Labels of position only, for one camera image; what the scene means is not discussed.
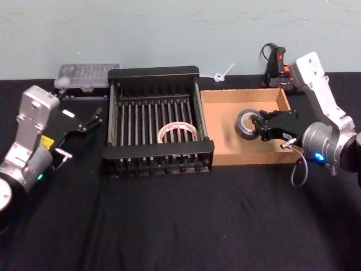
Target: black table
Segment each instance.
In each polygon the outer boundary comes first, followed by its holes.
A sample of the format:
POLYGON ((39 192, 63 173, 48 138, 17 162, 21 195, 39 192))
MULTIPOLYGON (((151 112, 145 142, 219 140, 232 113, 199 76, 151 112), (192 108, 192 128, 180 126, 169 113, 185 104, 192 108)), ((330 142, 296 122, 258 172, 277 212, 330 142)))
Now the black table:
MULTIPOLYGON (((336 101, 361 128, 361 73, 330 73, 336 101)), ((201 89, 257 88, 261 76, 202 79, 201 89)), ((0 158, 16 133, 21 94, 53 80, 0 82, 0 158)), ((305 121, 305 96, 289 97, 305 121)), ((86 119, 105 99, 66 101, 86 119)), ((310 164, 301 189, 293 165, 214 167, 211 173, 107 181, 106 125, 56 174, 47 172, 0 237, 4 270, 361 270, 356 174, 310 164)))

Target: roll of tape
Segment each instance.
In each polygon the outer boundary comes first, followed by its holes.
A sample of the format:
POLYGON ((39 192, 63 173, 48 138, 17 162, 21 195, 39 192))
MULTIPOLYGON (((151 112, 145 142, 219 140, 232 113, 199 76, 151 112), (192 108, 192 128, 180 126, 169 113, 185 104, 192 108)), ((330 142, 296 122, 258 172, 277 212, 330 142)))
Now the roll of tape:
POLYGON ((236 124, 235 124, 235 130, 236 133, 244 139, 247 140, 253 140, 258 137, 258 134, 255 130, 249 129, 244 125, 245 120, 250 120, 252 115, 256 115, 260 118, 262 118, 262 115, 254 109, 245 109, 242 110, 237 117, 236 124))
POLYGON ((184 123, 181 121, 176 121, 176 122, 168 123, 168 124, 164 125, 159 130, 158 135, 157 135, 157 142, 163 143, 163 138, 165 137, 166 133, 173 131, 175 129, 187 130, 187 131, 191 132, 195 141, 197 141, 197 139, 198 139, 198 130, 193 125, 191 125, 189 123, 184 123))

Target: open cardboard box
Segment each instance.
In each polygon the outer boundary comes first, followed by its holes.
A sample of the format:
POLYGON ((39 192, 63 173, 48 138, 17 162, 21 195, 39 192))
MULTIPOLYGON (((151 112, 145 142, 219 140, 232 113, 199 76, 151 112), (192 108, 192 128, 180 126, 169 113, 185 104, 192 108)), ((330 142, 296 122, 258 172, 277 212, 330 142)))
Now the open cardboard box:
POLYGON ((283 140, 250 141, 235 132, 237 116, 244 109, 290 110, 282 89, 203 90, 201 100, 208 136, 215 145, 213 165, 294 163, 300 158, 281 149, 283 140))

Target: gray cable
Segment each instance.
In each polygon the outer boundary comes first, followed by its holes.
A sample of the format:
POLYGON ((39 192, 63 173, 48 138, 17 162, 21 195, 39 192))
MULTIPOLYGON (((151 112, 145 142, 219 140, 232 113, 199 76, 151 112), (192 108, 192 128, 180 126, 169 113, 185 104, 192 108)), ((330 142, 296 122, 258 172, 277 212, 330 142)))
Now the gray cable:
POLYGON ((303 186, 303 185, 305 184, 305 182, 306 182, 306 180, 307 180, 307 177, 309 176, 309 166, 307 165, 306 158, 304 157, 304 155, 303 155, 300 151, 296 150, 296 149, 293 148, 292 146, 291 146, 290 149, 293 150, 294 152, 298 153, 298 154, 301 156, 301 158, 302 158, 302 160, 303 160, 303 163, 304 163, 304 165, 305 165, 305 177, 303 178, 303 181, 302 181, 299 185, 295 185, 295 184, 294 184, 294 181, 293 181, 293 176, 294 176, 294 173, 296 172, 297 163, 295 163, 295 165, 294 165, 294 167, 293 167, 293 170, 292 170, 292 174, 291 174, 291 183, 292 183, 292 185, 293 185, 294 187, 296 187, 296 188, 300 188, 301 186, 303 186))

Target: clear plastic box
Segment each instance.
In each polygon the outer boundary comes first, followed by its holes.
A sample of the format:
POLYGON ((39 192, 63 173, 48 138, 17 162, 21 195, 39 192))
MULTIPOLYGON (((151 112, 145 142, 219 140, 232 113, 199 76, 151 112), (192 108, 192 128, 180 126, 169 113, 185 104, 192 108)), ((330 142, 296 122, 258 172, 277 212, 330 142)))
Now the clear plastic box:
POLYGON ((54 85, 57 89, 93 92, 94 88, 107 88, 108 71, 119 68, 119 64, 64 64, 59 69, 54 85))

